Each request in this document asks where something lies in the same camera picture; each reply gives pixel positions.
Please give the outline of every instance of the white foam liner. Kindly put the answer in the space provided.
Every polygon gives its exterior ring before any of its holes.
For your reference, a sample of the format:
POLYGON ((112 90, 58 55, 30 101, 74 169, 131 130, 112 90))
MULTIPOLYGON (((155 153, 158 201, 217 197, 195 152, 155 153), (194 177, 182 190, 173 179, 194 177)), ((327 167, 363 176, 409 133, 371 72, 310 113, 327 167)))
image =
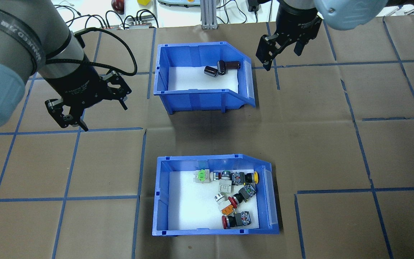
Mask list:
MULTIPOLYGON (((193 175, 196 171, 170 172, 169 175, 169 230, 195 230, 196 228, 223 229, 221 216, 214 196, 218 193, 218 182, 196 183, 193 175)), ((241 169, 240 172, 253 173, 253 169, 241 169)), ((242 186, 233 186, 230 194, 236 194, 242 186)), ((247 202, 237 206, 236 212, 248 211, 252 223, 235 227, 259 228, 257 199, 254 195, 247 202)))

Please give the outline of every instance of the orange component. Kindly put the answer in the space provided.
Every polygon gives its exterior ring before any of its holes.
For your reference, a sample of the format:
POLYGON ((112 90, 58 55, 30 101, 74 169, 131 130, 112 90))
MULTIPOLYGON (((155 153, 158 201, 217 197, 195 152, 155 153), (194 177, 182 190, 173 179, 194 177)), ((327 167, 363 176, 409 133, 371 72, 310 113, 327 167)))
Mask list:
POLYGON ((233 205, 228 205, 226 208, 224 208, 223 210, 221 210, 221 213, 223 213, 223 215, 225 215, 225 216, 228 216, 228 215, 230 215, 231 213, 233 213, 234 212, 234 207, 233 207, 233 205))

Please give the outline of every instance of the power adapter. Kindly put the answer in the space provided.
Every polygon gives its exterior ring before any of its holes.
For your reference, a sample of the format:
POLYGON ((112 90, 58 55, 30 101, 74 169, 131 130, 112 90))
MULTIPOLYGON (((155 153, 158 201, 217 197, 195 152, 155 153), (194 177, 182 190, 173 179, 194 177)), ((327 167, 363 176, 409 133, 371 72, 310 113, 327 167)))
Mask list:
POLYGON ((258 0, 247 0, 247 10, 250 13, 260 10, 260 3, 258 3, 258 0))

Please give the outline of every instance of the green component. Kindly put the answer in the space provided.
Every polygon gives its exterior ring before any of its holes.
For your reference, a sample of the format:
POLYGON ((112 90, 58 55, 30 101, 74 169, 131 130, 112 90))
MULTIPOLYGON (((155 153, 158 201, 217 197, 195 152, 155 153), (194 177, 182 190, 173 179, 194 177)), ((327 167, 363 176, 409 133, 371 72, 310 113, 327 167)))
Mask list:
POLYGON ((206 180, 206 171, 204 169, 199 170, 199 172, 197 173, 197 178, 201 182, 204 182, 206 180))

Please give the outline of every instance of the white foam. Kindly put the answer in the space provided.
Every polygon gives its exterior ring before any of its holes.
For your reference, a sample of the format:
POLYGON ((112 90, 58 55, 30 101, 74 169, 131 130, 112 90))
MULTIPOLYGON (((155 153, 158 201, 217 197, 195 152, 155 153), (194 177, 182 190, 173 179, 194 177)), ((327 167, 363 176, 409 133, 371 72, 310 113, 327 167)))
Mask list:
POLYGON ((211 77, 204 74, 205 66, 171 66, 169 67, 168 90, 211 90, 229 89, 239 93, 237 70, 227 70, 223 76, 211 77))
MULTIPOLYGON (((195 230, 196 228, 223 229, 221 216, 214 196, 218 193, 218 181, 210 183, 193 182, 196 171, 170 172, 169 175, 169 230, 195 230)), ((241 170, 253 173, 253 169, 241 170)), ((233 186, 232 196, 242 186, 233 186)), ((257 198, 254 195, 247 202, 238 205, 236 212, 248 211, 252 223, 240 228, 259 228, 257 198)))

